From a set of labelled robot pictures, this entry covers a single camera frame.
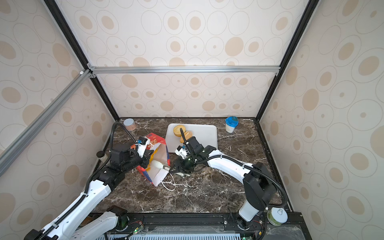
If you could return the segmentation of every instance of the white cup with blue lid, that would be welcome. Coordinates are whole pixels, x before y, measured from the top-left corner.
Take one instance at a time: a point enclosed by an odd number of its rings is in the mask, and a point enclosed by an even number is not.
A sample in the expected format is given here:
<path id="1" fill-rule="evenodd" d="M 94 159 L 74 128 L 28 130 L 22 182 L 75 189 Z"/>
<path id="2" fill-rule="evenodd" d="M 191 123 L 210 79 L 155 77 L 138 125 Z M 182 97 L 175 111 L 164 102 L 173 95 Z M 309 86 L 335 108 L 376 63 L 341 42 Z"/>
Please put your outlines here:
<path id="1" fill-rule="evenodd" d="M 225 119 L 225 130 L 229 133 L 233 133 L 235 127 L 239 124 L 239 119 L 237 117 L 227 117 Z"/>

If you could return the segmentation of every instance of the cookie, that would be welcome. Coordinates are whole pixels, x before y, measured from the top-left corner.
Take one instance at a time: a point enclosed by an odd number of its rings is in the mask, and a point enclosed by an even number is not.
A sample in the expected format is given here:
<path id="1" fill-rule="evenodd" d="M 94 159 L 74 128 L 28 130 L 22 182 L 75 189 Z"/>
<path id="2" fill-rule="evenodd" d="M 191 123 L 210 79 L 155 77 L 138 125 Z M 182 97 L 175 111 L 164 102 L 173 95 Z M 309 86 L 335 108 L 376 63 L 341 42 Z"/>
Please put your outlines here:
<path id="1" fill-rule="evenodd" d="M 186 132 L 184 132 L 184 137 L 185 137 L 186 140 L 190 139 L 190 137 L 192 137 L 192 136 L 193 136 L 193 134 L 192 134 L 191 131 L 186 131 Z M 184 142 L 183 137 L 180 137 L 180 142 L 181 142 L 181 143 Z"/>
<path id="2" fill-rule="evenodd" d="M 181 132 L 180 132 L 180 128 L 183 129 L 183 132 L 186 132 L 186 129 L 183 125 L 177 125 L 174 129 L 173 129 L 173 134 L 175 134 L 177 137 L 181 137 Z"/>

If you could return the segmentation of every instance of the metal rail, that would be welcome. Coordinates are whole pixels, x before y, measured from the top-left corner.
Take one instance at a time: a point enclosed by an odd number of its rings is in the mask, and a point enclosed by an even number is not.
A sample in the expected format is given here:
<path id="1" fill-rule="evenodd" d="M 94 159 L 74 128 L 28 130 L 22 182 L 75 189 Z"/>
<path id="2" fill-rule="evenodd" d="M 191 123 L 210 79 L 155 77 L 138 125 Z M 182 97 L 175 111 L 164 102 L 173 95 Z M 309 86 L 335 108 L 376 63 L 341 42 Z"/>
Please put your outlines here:
<path id="1" fill-rule="evenodd" d="M 90 77 L 88 69 L 78 75 L 64 91 L 62 91 L 51 104 L 31 123 L 3 152 L 0 156 L 0 176 L 8 169 L 17 157 L 28 147 L 36 135 L 47 125 L 52 117 L 68 101 L 73 93 L 80 87 L 85 79 Z"/>
<path id="2" fill-rule="evenodd" d="M 278 73 L 280 66 L 178 66 L 178 67 L 95 67 L 95 74 L 103 73 Z"/>

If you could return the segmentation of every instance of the food on tray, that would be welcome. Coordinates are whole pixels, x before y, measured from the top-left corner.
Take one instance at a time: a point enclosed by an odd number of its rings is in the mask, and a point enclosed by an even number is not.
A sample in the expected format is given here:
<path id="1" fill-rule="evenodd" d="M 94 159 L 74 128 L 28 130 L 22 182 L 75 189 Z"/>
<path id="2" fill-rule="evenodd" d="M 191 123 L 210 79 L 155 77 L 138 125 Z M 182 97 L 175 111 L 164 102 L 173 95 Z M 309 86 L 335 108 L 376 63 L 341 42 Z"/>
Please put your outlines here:
<path id="1" fill-rule="evenodd" d="M 191 131 L 186 131 L 184 132 L 184 136 L 185 136 L 185 139 L 188 140 L 190 137 L 193 136 L 192 132 Z M 184 139 L 183 137 L 180 137 L 180 142 L 183 143 L 184 142 Z"/>
<path id="2" fill-rule="evenodd" d="M 177 137 L 181 137 L 180 128 L 183 129 L 183 132 L 186 131 L 186 129 L 185 129 L 185 127 L 184 127 L 183 125 L 177 125 L 177 126 L 173 129 L 173 134 L 175 134 Z"/>

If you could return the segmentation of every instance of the metal bracket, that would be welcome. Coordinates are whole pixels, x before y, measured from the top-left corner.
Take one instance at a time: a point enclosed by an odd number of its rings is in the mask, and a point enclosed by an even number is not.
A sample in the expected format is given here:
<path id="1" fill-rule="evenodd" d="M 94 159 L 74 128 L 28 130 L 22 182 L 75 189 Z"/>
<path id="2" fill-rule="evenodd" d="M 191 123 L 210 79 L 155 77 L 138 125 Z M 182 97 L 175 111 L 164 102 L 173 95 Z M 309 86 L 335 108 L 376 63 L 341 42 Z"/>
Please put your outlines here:
<path id="1" fill-rule="evenodd" d="M 95 66 L 92 66 L 90 63 L 87 63 L 87 66 L 88 66 L 88 68 L 89 68 L 90 70 L 95 69 Z"/>

